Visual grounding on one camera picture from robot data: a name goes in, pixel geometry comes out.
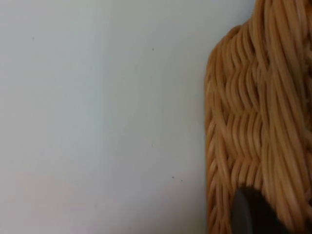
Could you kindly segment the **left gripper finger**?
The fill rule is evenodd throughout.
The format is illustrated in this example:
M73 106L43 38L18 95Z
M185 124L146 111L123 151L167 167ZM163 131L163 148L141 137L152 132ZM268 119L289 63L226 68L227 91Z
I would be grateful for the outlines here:
M253 187L240 187L231 206L233 234L289 234L262 193Z

